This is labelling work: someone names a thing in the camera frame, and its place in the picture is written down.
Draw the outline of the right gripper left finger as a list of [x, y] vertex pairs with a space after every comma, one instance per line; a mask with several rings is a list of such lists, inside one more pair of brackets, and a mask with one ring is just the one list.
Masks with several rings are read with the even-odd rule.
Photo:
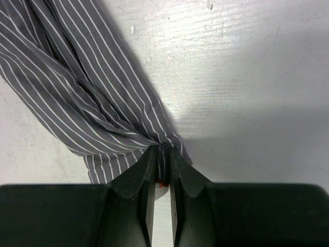
[[1, 246], [150, 246], [157, 150], [108, 184], [1, 186]]

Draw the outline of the striped grey underwear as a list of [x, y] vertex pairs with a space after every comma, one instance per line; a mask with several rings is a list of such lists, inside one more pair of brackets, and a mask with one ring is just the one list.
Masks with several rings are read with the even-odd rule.
[[1, 76], [92, 183], [155, 146], [155, 197], [168, 192], [166, 152], [186, 150], [102, 1], [1, 1]]

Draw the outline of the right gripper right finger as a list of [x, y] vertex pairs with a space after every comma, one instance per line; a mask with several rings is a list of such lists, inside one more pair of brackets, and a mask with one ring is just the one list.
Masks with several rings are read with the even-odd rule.
[[317, 185], [216, 183], [169, 151], [175, 246], [328, 246], [328, 193]]

